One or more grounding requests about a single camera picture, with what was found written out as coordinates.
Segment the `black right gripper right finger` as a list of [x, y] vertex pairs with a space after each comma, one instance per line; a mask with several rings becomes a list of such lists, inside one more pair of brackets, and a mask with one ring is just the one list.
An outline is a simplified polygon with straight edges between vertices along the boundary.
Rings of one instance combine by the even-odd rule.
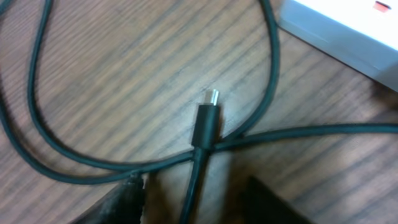
[[312, 224], [255, 177], [248, 178], [241, 200], [246, 224]]

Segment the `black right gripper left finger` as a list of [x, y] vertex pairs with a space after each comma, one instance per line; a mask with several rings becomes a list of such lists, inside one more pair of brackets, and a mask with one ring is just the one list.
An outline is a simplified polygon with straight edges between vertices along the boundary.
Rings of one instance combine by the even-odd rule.
[[134, 174], [72, 224], [140, 224], [145, 196], [144, 179]]

